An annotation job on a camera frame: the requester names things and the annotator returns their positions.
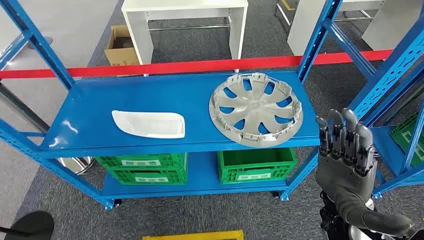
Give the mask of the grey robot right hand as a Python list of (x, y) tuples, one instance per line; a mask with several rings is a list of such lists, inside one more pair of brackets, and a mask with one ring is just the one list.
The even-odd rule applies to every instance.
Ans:
[(330, 122), (316, 116), (319, 126), (315, 180), (324, 206), (320, 227), (327, 240), (407, 240), (412, 220), (383, 214), (374, 207), (378, 162), (373, 134), (348, 108), (329, 110)]

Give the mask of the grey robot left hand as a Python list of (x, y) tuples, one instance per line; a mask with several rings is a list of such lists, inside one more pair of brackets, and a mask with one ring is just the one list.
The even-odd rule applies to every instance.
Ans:
[(34, 211), (16, 221), (10, 228), (0, 227), (5, 240), (50, 240), (55, 228), (53, 216)]

